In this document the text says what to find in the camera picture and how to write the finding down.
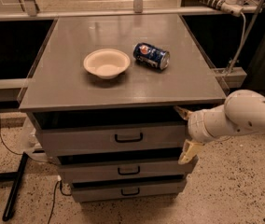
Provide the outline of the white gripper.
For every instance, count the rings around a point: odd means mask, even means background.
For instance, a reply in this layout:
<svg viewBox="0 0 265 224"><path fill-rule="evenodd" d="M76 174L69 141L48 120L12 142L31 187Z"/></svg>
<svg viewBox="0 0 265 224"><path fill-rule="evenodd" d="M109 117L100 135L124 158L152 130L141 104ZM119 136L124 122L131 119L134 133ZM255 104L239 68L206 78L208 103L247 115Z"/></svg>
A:
<svg viewBox="0 0 265 224"><path fill-rule="evenodd" d="M217 140L223 135L223 110L212 108L192 112L180 106L175 106L174 110L183 120L188 120L188 133L195 140L186 139L179 156L178 163L187 164L202 151L203 143Z"/></svg>

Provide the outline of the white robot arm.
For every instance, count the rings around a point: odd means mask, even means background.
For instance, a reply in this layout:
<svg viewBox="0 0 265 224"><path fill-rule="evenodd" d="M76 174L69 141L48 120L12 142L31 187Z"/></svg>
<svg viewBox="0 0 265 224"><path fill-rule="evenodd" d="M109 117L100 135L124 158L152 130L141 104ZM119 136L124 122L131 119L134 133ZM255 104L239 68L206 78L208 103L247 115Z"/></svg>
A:
<svg viewBox="0 0 265 224"><path fill-rule="evenodd" d="M188 134L179 164L189 163L205 144L223 136L265 133L265 97L250 90L232 92L223 105L190 111L175 106L174 110L188 122Z"/></svg>

